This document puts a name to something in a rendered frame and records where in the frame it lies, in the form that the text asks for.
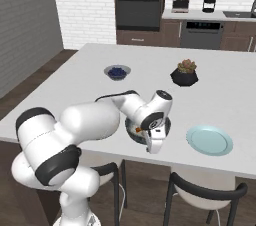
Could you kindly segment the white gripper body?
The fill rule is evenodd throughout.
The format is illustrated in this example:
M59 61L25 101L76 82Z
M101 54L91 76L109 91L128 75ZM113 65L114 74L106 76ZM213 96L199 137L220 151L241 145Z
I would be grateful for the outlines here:
M148 152L151 154L157 154L166 138L166 134L163 128L155 128L145 132L145 139Z

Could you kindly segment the dark wall oven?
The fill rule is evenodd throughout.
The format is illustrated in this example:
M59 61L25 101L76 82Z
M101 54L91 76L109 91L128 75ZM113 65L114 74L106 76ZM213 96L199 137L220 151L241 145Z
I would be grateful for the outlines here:
M163 0L115 0L116 28L158 32L162 12Z

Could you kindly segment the brown base cupboard run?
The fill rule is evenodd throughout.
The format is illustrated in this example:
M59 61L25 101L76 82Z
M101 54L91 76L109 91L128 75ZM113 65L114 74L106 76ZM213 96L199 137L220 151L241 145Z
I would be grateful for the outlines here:
M180 47L182 23L187 20L162 19L160 30L117 30L117 43L124 45ZM256 21L220 21L224 23L219 50L254 52L256 50Z

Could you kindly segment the grey bowl with blue pattern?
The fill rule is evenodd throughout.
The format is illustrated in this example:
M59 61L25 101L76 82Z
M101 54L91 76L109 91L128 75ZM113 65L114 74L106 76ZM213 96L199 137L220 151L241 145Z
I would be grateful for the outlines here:
M104 73L114 81L125 79L131 72L131 69L125 65L111 65L104 69Z

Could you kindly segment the succulent in black pot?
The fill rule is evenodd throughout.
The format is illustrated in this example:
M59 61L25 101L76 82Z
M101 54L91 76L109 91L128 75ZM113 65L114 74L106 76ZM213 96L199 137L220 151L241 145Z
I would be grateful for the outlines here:
M172 81L180 87L190 87L198 81L197 65L190 59L185 59L177 65L170 74Z

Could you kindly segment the dark sink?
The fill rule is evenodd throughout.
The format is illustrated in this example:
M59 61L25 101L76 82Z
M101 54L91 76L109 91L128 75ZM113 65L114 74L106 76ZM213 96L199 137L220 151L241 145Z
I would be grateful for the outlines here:
M243 18L243 19L256 19L256 13L244 11L223 11L227 18Z

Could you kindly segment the light blue plate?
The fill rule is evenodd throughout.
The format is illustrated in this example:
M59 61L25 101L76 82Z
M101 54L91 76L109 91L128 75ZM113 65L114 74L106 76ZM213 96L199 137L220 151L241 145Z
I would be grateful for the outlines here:
M224 156L233 149L231 137L222 129L209 125L190 128L186 140L194 150L208 156Z

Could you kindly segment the dark grey dishwasher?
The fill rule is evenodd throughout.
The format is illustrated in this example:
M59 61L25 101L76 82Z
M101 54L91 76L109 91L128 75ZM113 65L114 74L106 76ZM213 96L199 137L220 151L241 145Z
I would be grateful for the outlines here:
M180 47L219 50L224 23L220 21L187 20L182 23Z

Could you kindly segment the black and white chair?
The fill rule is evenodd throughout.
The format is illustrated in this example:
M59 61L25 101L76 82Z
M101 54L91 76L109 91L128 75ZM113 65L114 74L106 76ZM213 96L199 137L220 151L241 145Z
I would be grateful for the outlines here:
M163 226L168 226L172 199L179 195L193 207L207 210L206 223L209 224L214 213L231 205L226 226L233 226L239 200L248 191L246 183L235 186L234 176L223 176L221 173L209 173L195 169L172 166L166 194Z
M114 226L120 226L122 211L127 207L125 161L112 161L103 165L96 165L88 162L80 162L80 164L98 172L100 175L100 185L104 185L107 182L113 184Z

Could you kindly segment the dark round plate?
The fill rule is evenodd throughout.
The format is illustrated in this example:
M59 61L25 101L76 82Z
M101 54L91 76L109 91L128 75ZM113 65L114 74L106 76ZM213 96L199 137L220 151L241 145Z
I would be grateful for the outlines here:
M137 132L137 126L129 119L127 118L125 120L125 127L128 135L137 143L140 144L146 144L146 135L149 135L151 137L163 137L166 138L169 134L170 128L171 128L171 121L169 118L165 119L165 124L161 127L154 128L150 131L139 131Z

